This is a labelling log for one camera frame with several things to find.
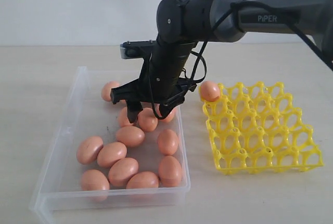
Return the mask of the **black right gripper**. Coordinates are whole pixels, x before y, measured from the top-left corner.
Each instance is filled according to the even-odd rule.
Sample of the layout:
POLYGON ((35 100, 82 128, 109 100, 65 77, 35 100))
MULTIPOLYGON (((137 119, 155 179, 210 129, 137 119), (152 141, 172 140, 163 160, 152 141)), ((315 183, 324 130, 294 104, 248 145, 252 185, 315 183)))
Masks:
MULTIPOLYGON (((150 56, 143 58, 144 63, 138 79, 113 89, 112 103, 126 100, 127 118, 130 123, 137 120, 143 110, 141 102, 162 103, 180 92, 177 82, 195 41, 168 43, 160 36, 155 40, 150 56)), ((168 116, 179 101, 165 102, 159 105, 162 118, 168 116)))

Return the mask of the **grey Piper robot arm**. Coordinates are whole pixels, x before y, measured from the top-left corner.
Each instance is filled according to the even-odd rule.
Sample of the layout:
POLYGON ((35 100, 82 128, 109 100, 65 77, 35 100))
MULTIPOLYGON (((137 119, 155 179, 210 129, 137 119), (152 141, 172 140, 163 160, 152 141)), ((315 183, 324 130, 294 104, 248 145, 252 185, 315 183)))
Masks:
POLYGON ((184 66, 198 43, 233 43, 248 32, 298 35, 332 67, 332 0, 162 0, 154 41, 124 42, 123 59, 142 58, 138 79, 112 89, 111 101, 125 101, 130 122, 142 103, 158 104, 158 119, 182 104, 198 80, 184 66))

